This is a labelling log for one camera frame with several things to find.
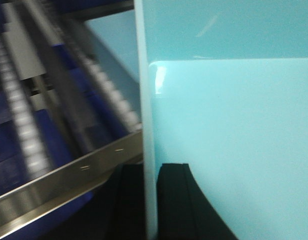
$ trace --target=metal edge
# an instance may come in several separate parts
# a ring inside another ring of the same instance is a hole
[[[0,239],[100,186],[118,164],[141,160],[139,131],[0,196]]]

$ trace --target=light blue plastic cover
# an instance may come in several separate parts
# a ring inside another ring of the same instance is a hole
[[[133,80],[139,83],[135,11],[95,18],[86,21],[86,24]]]
[[[308,0],[136,1],[148,237],[189,163],[240,240],[308,240]]]

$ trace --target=glossy surface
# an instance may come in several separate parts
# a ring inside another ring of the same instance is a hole
[[[149,239],[153,174],[183,162],[240,240],[308,240],[308,0],[142,0],[136,19]]]

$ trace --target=metal guide rail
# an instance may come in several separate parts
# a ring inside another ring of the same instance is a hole
[[[0,239],[102,185],[117,165],[140,162],[142,150],[139,131],[0,196]]]

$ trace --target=stainless steel frame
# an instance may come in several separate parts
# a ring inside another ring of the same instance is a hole
[[[0,239],[102,185],[117,165],[140,162],[142,150],[140,131],[0,196]]]

